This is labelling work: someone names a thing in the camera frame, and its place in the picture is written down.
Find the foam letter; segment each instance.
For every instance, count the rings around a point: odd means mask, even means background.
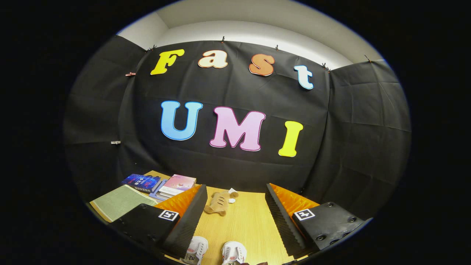
[[[172,66],[178,56],[182,56],[185,53],[183,49],[179,50],[171,50],[171,51],[164,51],[163,53],[159,54],[160,58],[157,62],[155,68],[150,72],[151,75],[159,75],[163,74],[167,71],[165,65]]]
[[[314,85],[308,81],[308,76],[312,77],[312,72],[308,71],[306,66],[295,66],[294,69],[298,71],[299,84],[305,89],[312,89]]]
[[[234,111],[228,107],[216,107],[214,113],[218,115],[216,122],[216,132],[214,139],[209,142],[213,147],[225,147],[224,132],[227,134],[229,143],[232,148],[236,147],[242,136],[245,134],[244,141],[240,144],[240,148],[246,151],[260,150],[259,136],[262,121],[265,114],[258,111],[249,112],[244,120],[237,122]]]
[[[203,53],[203,58],[198,61],[200,67],[224,68],[228,65],[226,62],[227,53],[223,50],[209,50]]]
[[[249,64],[249,71],[252,74],[269,76],[273,73],[272,64],[275,63],[275,58],[265,54],[255,54],[252,56],[252,63]]]
[[[284,123],[286,126],[286,138],[284,139],[283,147],[278,151],[278,154],[283,157],[295,157],[296,142],[298,141],[299,132],[303,129],[302,124],[294,121],[287,121]]]
[[[188,109],[187,126],[184,130],[179,131],[173,126],[175,121],[175,112],[180,107],[180,103],[176,101],[164,101],[160,105],[162,111],[161,129],[162,133],[172,140],[183,141],[190,139],[196,131],[196,120],[198,119],[198,111],[203,108],[200,102],[187,102],[185,107]]]

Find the green book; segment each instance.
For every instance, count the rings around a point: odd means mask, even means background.
[[[123,185],[90,202],[98,214],[110,223],[141,203],[157,205],[156,201],[128,185]]]

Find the letter m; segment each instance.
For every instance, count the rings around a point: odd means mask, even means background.
[[[214,113],[218,116],[216,122],[216,132],[214,139],[209,142],[213,147],[225,147],[224,134],[227,134],[229,143],[232,148],[236,147],[242,136],[245,135],[244,141],[240,144],[240,148],[246,151],[259,151],[259,136],[262,121],[266,115],[258,111],[251,111],[245,116],[244,120],[239,124],[237,122],[234,111],[228,107],[216,107]]]

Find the ceiling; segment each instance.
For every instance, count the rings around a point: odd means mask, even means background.
[[[316,40],[353,63],[381,55],[362,37],[333,18],[290,0],[182,0],[157,11],[169,28],[217,20],[263,23]]]

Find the black backdrop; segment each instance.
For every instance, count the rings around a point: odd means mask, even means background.
[[[166,73],[150,75],[161,52],[178,49],[185,54]],[[207,50],[225,51],[228,66],[199,67]],[[251,58],[258,53],[275,58],[272,75],[249,72]],[[299,85],[295,65],[312,72],[313,89]],[[136,76],[125,77],[128,72]],[[184,104],[203,103],[193,137],[175,141],[161,132],[160,104],[166,100],[180,103],[175,117],[180,130],[187,123]],[[213,109],[218,106],[231,107],[238,122],[249,111],[266,114],[261,150],[209,145],[217,120]],[[289,120],[304,127],[295,157],[278,155]],[[85,201],[116,188],[129,174],[157,170],[224,189],[260,192],[271,182],[318,203],[334,201],[364,219],[394,190],[410,145],[407,102],[384,61],[328,73],[305,58],[256,44],[193,41],[145,52],[120,36],[103,46],[79,75],[64,133]]]

